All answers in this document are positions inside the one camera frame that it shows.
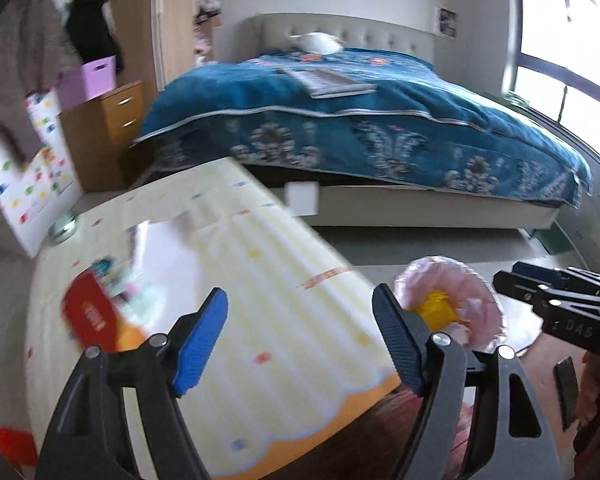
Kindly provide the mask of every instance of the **blue bedspread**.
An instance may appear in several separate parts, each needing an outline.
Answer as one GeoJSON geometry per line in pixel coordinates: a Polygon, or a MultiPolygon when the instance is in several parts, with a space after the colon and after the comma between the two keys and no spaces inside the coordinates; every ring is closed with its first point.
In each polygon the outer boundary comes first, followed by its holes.
{"type": "Polygon", "coordinates": [[[443,81],[425,61],[380,50],[267,54],[192,70],[158,95],[142,132],[165,168],[233,155],[574,206],[591,186],[586,161],[548,131],[443,81]],[[279,66],[328,68],[378,91],[314,100],[279,66]]]}

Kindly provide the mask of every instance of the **black jacket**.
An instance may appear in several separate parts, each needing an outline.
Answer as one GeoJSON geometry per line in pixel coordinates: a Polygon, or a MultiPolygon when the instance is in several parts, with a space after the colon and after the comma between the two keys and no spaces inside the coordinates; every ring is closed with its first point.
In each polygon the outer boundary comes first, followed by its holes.
{"type": "Polygon", "coordinates": [[[109,0],[73,0],[66,30],[85,63],[116,56],[116,72],[124,69],[120,46],[111,35],[102,6],[109,0]]]}

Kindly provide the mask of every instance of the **hanging clothes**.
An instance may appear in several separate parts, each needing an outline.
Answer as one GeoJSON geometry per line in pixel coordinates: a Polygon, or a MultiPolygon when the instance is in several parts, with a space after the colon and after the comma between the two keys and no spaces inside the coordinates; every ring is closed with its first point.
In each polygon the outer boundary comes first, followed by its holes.
{"type": "Polygon", "coordinates": [[[112,36],[102,6],[109,0],[73,0],[66,30],[85,63],[116,56],[116,72],[124,70],[122,51],[112,36]]]}
{"type": "Polygon", "coordinates": [[[53,0],[11,0],[0,15],[0,132],[20,162],[42,148],[24,106],[81,65],[53,0]]]}
{"type": "Polygon", "coordinates": [[[200,27],[200,23],[204,23],[214,17],[218,17],[221,13],[220,2],[218,0],[192,0],[193,3],[193,31],[194,31],[194,47],[196,54],[206,56],[211,51],[211,42],[200,27]]]}

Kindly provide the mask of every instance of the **pink storage box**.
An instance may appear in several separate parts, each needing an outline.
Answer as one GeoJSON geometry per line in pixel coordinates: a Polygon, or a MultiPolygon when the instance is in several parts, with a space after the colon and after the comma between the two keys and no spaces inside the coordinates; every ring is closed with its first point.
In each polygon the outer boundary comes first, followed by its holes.
{"type": "Polygon", "coordinates": [[[85,63],[62,76],[58,97],[62,110],[68,110],[116,87],[116,57],[85,63]]]}

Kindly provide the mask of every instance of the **pink plastic bag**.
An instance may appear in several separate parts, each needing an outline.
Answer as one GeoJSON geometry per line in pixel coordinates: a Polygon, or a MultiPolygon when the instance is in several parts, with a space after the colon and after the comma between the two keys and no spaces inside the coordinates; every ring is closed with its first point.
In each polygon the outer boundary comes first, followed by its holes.
{"type": "Polygon", "coordinates": [[[394,295],[405,310],[413,310],[432,290],[448,295],[461,324],[448,333],[462,346],[493,352],[506,339],[500,301],[491,285],[465,264],[445,256],[427,256],[409,264],[394,281],[394,295]]]}

